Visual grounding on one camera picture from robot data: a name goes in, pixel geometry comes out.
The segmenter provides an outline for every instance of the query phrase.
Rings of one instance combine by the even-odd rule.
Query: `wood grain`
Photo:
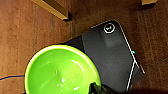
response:
[[[120,22],[146,76],[133,89],[168,91],[168,1],[143,9],[140,0],[56,0],[72,13],[64,22],[30,0],[0,0],[0,78],[23,75],[31,57],[107,20]],[[0,81],[0,94],[22,94],[24,78]]]

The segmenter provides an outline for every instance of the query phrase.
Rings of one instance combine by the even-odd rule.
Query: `chair leg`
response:
[[[141,1],[142,1],[142,5],[153,4],[157,2],[157,0],[141,0]]]
[[[54,14],[58,18],[62,20],[68,19],[68,11],[65,10],[55,0],[32,0],[32,1],[41,6],[42,8],[46,9],[50,13]]]

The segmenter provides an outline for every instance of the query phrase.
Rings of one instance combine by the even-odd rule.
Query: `lime green plastic bowl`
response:
[[[67,45],[52,45],[30,60],[25,73],[27,94],[88,94],[89,85],[101,86],[90,58]]]

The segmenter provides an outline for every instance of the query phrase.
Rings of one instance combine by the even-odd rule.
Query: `dark wooden surface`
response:
[[[30,0],[0,0],[0,78],[23,75],[31,57],[107,20],[120,22],[146,76],[134,89],[168,91],[168,1],[142,9],[141,0],[56,0],[72,13],[64,22]],[[24,78],[0,81],[0,94],[21,94]]]

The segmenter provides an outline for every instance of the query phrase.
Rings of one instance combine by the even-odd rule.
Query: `bowl rim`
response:
[[[64,50],[68,50],[68,51],[72,51],[74,53],[76,53],[77,55],[81,56],[86,62],[87,64],[89,64],[89,66],[91,67],[91,69],[94,72],[94,75],[96,76],[96,78],[98,78],[99,81],[97,84],[101,85],[101,81],[100,81],[100,76],[98,73],[98,70],[96,68],[96,66],[94,65],[94,63],[92,62],[92,60],[82,51],[80,51],[79,49],[69,46],[69,45],[51,45],[51,46],[47,46],[43,49],[41,49],[40,51],[38,51],[37,53],[35,53],[35,55],[32,57],[32,59],[29,61],[27,68],[26,68],[26,72],[25,72],[25,79],[24,79],[24,84],[25,84],[25,90],[27,94],[30,94],[29,89],[28,89],[28,75],[29,75],[29,70],[31,69],[34,61],[43,53],[49,51],[49,50],[53,50],[53,49],[64,49]]]

